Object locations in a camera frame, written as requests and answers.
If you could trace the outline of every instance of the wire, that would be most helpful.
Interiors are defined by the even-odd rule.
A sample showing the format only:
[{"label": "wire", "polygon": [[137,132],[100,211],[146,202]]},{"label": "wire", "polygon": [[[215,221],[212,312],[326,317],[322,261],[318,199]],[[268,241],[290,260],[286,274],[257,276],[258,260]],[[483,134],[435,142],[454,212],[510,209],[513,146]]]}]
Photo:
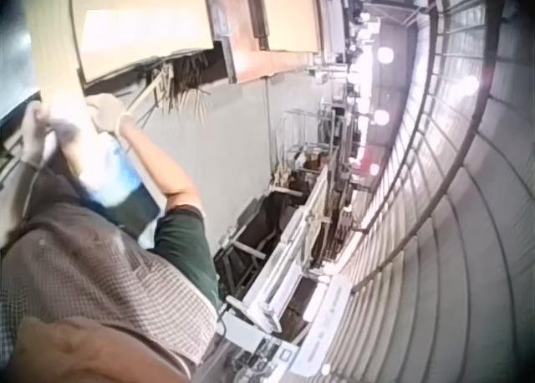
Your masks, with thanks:
[{"label": "wire", "polygon": [[228,305],[225,304],[223,306],[223,309],[220,310],[219,313],[217,314],[216,323],[220,323],[220,322],[222,323],[222,325],[223,325],[223,334],[221,335],[221,338],[219,339],[219,342],[217,344],[214,344],[214,347],[211,349],[211,351],[208,353],[208,355],[202,360],[203,364],[205,362],[207,362],[212,356],[214,356],[214,354],[217,352],[217,350],[219,350],[219,347],[221,346],[223,340],[227,336],[227,325],[225,324],[225,322],[222,319],[222,316],[223,316],[223,314],[225,313],[225,311],[227,309],[228,309]]}]

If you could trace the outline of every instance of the worker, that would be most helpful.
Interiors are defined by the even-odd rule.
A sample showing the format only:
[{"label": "worker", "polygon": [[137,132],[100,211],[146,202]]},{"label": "worker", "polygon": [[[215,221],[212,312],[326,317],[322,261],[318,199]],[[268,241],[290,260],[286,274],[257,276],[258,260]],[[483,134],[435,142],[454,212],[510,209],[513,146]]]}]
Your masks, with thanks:
[{"label": "worker", "polygon": [[[33,102],[23,119],[22,172],[38,176],[3,253],[0,369],[16,382],[189,381],[218,306],[199,193],[113,95],[65,103]],[[88,120],[128,142],[166,198],[151,250],[86,206],[72,176],[45,164],[50,128],[67,162],[80,162],[72,149]]]}]

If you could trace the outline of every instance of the curved ceiling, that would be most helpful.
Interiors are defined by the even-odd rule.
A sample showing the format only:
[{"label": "curved ceiling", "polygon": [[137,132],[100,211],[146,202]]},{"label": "curved ceiling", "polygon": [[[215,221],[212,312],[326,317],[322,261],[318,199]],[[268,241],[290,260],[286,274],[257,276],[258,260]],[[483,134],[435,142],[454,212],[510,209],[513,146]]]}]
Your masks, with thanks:
[{"label": "curved ceiling", "polygon": [[331,371],[312,382],[517,381],[535,350],[532,26],[508,0],[430,8],[342,272],[355,286]]}]

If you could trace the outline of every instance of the plaid apron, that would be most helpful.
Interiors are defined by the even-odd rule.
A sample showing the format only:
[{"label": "plaid apron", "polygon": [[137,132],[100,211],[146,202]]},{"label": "plaid apron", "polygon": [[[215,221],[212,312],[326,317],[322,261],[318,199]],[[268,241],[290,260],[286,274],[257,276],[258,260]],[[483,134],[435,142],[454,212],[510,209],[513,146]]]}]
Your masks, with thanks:
[{"label": "plaid apron", "polygon": [[165,259],[77,204],[61,178],[53,186],[36,183],[34,197],[48,205],[30,215],[2,260],[0,368],[26,316],[46,323],[83,316],[142,334],[199,364],[216,331],[208,299]]}]

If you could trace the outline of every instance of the green shirt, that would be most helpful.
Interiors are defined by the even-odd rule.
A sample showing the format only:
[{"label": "green shirt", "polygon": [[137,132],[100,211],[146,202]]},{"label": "green shirt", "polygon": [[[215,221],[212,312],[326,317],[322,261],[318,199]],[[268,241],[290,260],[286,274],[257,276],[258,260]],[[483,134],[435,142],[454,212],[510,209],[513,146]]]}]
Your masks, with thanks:
[{"label": "green shirt", "polygon": [[216,309],[219,308],[217,274],[206,241],[201,212],[192,206],[178,206],[156,226],[151,252],[178,268]]}]

